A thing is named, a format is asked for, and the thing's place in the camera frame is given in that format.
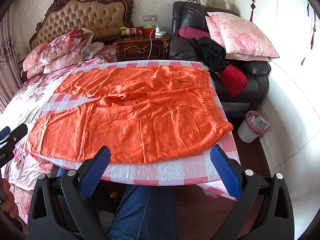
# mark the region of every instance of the textured blue rubber pad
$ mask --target textured blue rubber pad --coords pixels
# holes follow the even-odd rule
[[[104,171],[110,162],[110,150],[105,147],[99,156],[97,156],[95,162],[88,169],[86,174],[82,177],[80,183],[79,196],[82,200],[87,197],[91,197],[96,189]]]
[[[210,158],[229,195],[239,200],[242,194],[241,182],[216,146],[211,148]]]
[[[10,133],[10,127],[6,126],[0,131],[0,140],[3,140]]]

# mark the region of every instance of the white round device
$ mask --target white round device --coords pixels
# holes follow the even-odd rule
[[[166,32],[155,32],[156,36],[164,36],[166,34],[167,34]]]

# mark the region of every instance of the bed headboard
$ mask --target bed headboard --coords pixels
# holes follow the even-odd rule
[[[121,27],[133,27],[132,7],[133,0],[54,0],[37,24],[30,48],[79,28],[92,30],[94,41],[116,38]]]

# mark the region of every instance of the trash can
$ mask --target trash can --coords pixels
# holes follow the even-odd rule
[[[263,135],[266,130],[259,131],[255,129],[250,123],[249,123],[249,116],[261,116],[257,111],[248,111],[245,114],[244,120],[242,121],[239,129],[238,129],[238,135],[241,140],[243,140],[246,143],[251,143],[257,138],[259,135]]]

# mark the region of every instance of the white wardrobe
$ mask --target white wardrobe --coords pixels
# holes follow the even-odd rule
[[[251,0],[235,0],[249,20]],[[261,144],[271,174],[286,180],[293,205],[295,239],[320,207],[320,21],[307,0],[256,0],[252,22],[280,58],[270,62],[269,91],[258,111],[270,121]]]

